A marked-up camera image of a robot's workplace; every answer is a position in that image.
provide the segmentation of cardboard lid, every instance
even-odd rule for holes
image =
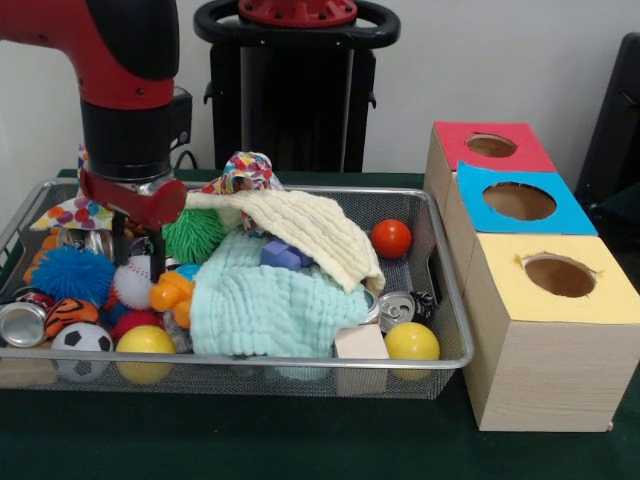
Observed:
[[[434,128],[451,171],[459,161],[501,171],[556,171],[526,123],[435,122]]]
[[[600,238],[479,234],[478,240],[511,319],[640,323],[640,296]]]
[[[478,232],[598,234],[557,173],[498,172],[460,162],[458,186]]]

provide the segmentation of light green cloth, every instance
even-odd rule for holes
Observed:
[[[346,294],[315,266],[299,273],[260,266],[266,242],[234,230],[196,275],[195,353],[330,357],[338,330],[364,320],[362,286]]]

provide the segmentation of white ball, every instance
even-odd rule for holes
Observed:
[[[102,327],[89,323],[74,323],[56,335],[51,348],[83,352],[112,352],[113,340]],[[109,364],[109,362],[90,360],[52,360],[52,362],[62,378],[77,383],[96,380]]]
[[[151,308],[151,257],[137,255],[118,267],[113,277],[113,289],[118,300],[133,310]]]

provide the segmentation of shape sorter box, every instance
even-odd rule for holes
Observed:
[[[560,175],[505,172],[458,163],[444,225],[464,293],[476,232],[597,235]]]
[[[464,374],[480,430],[602,432],[640,356],[640,297],[593,236],[478,234]]]
[[[424,190],[444,215],[458,162],[503,171],[555,172],[553,162],[526,123],[435,122]]]

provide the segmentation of baseball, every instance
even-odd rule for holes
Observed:
[[[113,290],[118,300],[133,310],[151,308],[149,292],[151,283],[151,257],[137,255],[126,265],[118,267],[113,277]]]

